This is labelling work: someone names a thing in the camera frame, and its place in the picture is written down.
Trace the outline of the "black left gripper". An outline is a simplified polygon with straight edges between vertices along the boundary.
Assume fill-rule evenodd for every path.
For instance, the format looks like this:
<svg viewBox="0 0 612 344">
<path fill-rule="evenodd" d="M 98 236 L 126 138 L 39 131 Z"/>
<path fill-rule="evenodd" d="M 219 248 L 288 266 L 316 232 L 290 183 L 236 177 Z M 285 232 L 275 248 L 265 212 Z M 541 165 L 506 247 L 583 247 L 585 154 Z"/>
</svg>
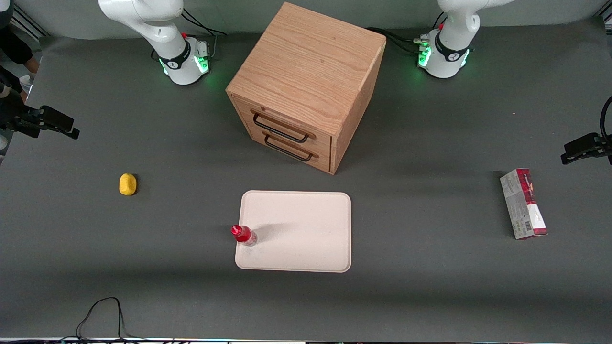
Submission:
<svg viewBox="0 0 612 344">
<path fill-rule="evenodd" d="M 565 144 L 565 154 L 560 156 L 563 165 L 568 165 L 580 159 L 585 154 L 599 154 L 605 150 L 601 135 L 588 133 L 578 139 Z"/>
</svg>

